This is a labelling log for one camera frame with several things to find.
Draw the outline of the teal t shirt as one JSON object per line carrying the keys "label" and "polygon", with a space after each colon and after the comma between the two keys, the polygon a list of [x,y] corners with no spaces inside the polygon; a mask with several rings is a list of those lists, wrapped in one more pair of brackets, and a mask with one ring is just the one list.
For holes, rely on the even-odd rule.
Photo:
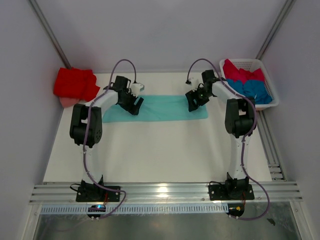
{"label": "teal t shirt", "polygon": [[138,115],[130,114],[119,105],[113,105],[105,112],[102,122],[172,122],[202,120],[209,116],[205,106],[189,112],[184,95],[145,95],[143,98]]}

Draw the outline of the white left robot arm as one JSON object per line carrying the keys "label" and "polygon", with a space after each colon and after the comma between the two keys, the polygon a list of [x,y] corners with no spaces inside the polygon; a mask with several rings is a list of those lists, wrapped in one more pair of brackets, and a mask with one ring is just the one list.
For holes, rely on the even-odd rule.
{"label": "white left robot arm", "polygon": [[139,95],[144,88],[139,82],[117,76],[94,100],[73,107],[69,135],[81,147],[84,167],[82,180],[75,189],[77,202],[119,202],[121,187],[105,186],[101,169],[98,144],[103,136],[103,116],[112,106],[138,115],[144,101]]}

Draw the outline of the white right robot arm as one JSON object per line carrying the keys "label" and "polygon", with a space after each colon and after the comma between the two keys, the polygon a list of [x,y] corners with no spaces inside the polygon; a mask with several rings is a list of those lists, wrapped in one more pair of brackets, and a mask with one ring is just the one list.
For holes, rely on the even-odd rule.
{"label": "white right robot arm", "polygon": [[188,111],[194,112],[216,97],[226,104],[224,126],[230,136],[230,165],[224,183],[211,181],[208,193],[211,201],[253,200],[254,193],[246,170],[248,144],[256,128],[256,110],[253,98],[244,99],[234,92],[225,80],[216,77],[213,70],[202,72],[202,82],[188,78],[190,90],[185,94]]}

